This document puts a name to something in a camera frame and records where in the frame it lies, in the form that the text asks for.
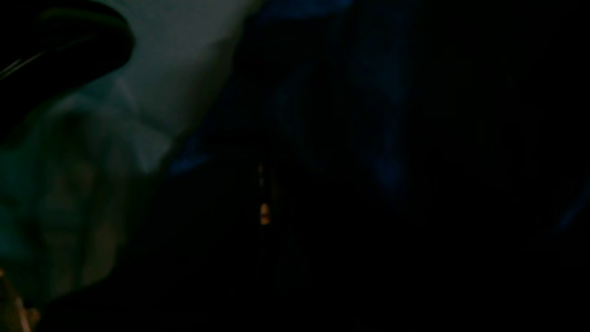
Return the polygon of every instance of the skin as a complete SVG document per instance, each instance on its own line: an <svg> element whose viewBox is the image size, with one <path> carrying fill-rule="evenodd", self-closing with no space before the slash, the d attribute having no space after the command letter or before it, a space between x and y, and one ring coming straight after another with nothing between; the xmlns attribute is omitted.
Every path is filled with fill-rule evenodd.
<svg viewBox="0 0 590 332"><path fill-rule="evenodd" d="M40 319L37 309L24 307L19 293L0 268L0 330L32 332Z"/></svg>

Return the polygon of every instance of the blurry hand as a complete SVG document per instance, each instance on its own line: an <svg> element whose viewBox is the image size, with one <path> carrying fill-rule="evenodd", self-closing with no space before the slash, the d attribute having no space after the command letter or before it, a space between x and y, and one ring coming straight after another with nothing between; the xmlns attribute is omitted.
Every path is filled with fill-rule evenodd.
<svg viewBox="0 0 590 332"><path fill-rule="evenodd" d="M40 318L37 309L25 309L19 293L0 268L0 331L32 332Z"/></svg>

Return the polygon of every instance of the dark object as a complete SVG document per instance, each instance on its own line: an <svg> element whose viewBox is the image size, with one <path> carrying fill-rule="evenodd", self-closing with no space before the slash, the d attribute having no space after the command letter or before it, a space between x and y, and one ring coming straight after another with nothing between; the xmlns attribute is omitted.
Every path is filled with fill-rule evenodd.
<svg viewBox="0 0 590 332"><path fill-rule="evenodd" d="M0 331L31 332L39 318L36 309L24 305L20 294L0 268Z"/></svg>
<svg viewBox="0 0 590 332"><path fill-rule="evenodd" d="M124 65L134 39L116 11L89 1L0 5L0 144L39 105Z"/></svg>
<svg viewBox="0 0 590 332"><path fill-rule="evenodd" d="M442 324L432 285L461 294L480 266L528 268L518 249L578 196L586 168L572 151L586 141L568 126L574 109L557 114L564 90L551 107L525 93L566 59L509 42L522 29L504 9L363 0L324 18L249 19L232 78L142 231L105 281L49 305L40 331L426 330ZM562 78L542 87L574 85ZM278 227L259 232L269 160ZM146 277L155 269L167 274Z"/></svg>

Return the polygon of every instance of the white fabric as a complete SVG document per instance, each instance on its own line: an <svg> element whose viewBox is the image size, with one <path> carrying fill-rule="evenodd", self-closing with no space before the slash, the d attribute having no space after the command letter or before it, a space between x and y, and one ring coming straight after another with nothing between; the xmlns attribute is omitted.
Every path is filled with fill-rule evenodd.
<svg viewBox="0 0 590 332"><path fill-rule="evenodd" d="M81 286L80 274L85 285L108 273L125 241L128 179L153 174L174 139L202 116L227 75L229 62L220 59L261 1L99 2L129 21L137 38L132 59L54 104L17 150L0 152L0 265L34 266L47 257L50 280L37 278L51 285L46 298ZM225 68L212 71L220 63ZM80 120L60 126L71 115ZM27 244L24 218L41 225L45 247Z"/></svg>

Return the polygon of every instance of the small light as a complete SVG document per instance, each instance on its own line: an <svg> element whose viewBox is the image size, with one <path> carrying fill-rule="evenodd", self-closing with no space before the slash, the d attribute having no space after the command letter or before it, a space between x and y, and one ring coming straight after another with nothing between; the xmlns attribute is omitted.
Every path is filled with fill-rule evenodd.
<svg viewBox="0 0 590 332"><path fill-rule="evenodd" d="M260 206L260 224L263 226L270 224L270 208L266 203Z"/></svg>

